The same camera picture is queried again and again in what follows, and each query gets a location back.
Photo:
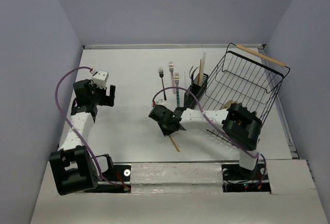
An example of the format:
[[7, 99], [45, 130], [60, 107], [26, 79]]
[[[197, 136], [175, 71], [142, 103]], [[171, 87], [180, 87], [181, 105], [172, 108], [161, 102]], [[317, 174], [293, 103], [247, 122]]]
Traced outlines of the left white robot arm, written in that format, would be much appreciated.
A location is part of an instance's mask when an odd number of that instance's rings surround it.
[[98, 164], [87, 144], [96, 121], [97, 106], [114, 106], [116, 87], [110, 86], [108, 75], [93, 76], [73, 84], [75, 98], [71, 107], [70, 129], [58, 151], [49, 156], [54, 181], [60, 195], [95, 189], [100, 179], [113, 177], [114, 167], [106, 162]]

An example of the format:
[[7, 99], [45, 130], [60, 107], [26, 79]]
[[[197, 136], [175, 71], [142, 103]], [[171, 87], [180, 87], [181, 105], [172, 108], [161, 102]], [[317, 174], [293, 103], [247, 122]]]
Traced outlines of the black metal fork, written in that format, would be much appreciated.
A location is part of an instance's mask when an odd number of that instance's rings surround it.
[[164, 90], [164, 81], [163, 81], [164, 73], [163, 73], [163, 68], [160, 67], [159, 70], [158, 70], [158, 72], [159, 72], [159, 77], [161, 78], [161, 82], [162, 82], [163, 97], [164, 97], [164, 100], [167, 101], [166, 92]]

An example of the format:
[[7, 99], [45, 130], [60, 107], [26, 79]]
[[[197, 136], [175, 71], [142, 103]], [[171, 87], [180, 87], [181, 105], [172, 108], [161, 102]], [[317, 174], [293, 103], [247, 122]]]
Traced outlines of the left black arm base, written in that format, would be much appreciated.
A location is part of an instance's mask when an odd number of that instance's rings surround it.
[[97, 187], [84, 191], [84, 193], [109, 193], [109, 194], [126, 194], [131, 192], [131, 164], [114, 164], [114, 173], [104, 172], [104, 177], [111, 181], [99, 182]]

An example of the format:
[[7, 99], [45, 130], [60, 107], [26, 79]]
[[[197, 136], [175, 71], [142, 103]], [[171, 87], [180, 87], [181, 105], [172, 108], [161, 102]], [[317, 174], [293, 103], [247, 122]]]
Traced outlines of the pink handled fork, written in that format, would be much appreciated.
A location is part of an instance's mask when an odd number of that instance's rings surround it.
[[[175, 78], [174, 78], [174, 64], [172, 61], [169, 62], [169, 71], [171, 74], [171, 82], [172, 82], [172, 87], [175, 87]], [[176, 89], [173, 88], [173, 94], [176, 94]]]

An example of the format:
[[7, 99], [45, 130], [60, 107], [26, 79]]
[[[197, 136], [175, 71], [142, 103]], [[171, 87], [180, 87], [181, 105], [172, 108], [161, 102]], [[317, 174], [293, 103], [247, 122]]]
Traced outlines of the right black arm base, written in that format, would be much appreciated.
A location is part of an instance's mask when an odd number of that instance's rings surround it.
[[221, 169], [224, 193], [271, 193], [269, 177], [267, 173], [264, 175], [263, 163], [257, 163], [252, 171], [240, 167], [239, 164], [223, 164]]

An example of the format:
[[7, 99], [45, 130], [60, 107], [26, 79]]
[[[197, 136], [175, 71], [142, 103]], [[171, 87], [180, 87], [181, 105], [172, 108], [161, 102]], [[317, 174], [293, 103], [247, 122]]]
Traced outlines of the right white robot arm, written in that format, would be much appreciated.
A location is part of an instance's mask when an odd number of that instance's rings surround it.
[[185, 107], [171, 111], [163, 105], [155, 105], [148, 117], [159, 125], [164, 136], [180, 130], [216, 131], [239, 148], [238, 175], [248, 179], [256, 173], [262, 121], [242, 105], [231, 104], [227, 109], [207, 111]]

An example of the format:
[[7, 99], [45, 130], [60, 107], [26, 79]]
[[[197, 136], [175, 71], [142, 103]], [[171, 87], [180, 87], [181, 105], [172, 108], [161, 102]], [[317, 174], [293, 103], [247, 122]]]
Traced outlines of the teal handled fork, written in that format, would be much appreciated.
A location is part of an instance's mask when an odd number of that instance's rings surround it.
[[[174, 73], [174, 82], [176, 87], [179, 87], [179, 72]], [[176, 105], [177, 107], [180, 106], [180, 98], [179, 98], [179, 89], [176, 88]]]

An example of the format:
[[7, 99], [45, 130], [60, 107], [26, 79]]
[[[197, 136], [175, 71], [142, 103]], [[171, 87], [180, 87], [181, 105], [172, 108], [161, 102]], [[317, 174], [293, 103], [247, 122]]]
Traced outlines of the wooden chopstick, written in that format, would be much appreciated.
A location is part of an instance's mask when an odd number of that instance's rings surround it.
[[172, 139], [172, 137], [170, 135], [169, 135], [169, 139], [170, 139], [171, 143], [173, 144], [173, 146], [175, 147], [176, 151], [180, 152], [178, 145], [174, 142], [174, 140]]
[[198, 81], [197, 81], [197, 84], [199, 86], [201, 85], [201, 78], [202, 78], [201, 68], [202, 68], [202, 59], [200, 59], [199, 74], [198, 74]]

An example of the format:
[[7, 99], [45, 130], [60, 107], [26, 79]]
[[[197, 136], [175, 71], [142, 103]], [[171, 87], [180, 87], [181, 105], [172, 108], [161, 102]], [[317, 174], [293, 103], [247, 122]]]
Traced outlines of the silver fork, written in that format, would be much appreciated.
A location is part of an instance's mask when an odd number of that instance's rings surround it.
[[195, 69], [194, 69], [194, 66], [192, 66], [189, 71], [189, 77], [190, 77], [191, 82], [193, 82], [194, 72], [195, 72]]

